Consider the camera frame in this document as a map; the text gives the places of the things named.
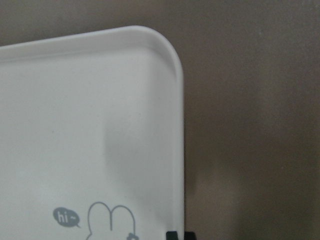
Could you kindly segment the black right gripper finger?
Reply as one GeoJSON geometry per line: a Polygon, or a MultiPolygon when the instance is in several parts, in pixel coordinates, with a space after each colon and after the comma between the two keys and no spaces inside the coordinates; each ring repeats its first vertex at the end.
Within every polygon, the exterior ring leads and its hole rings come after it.
{"type": "Polygon", "coordinates": [[[166,240],[178,240],[178,233],[176,231],[167,231],[165,234],[166,240]]]}

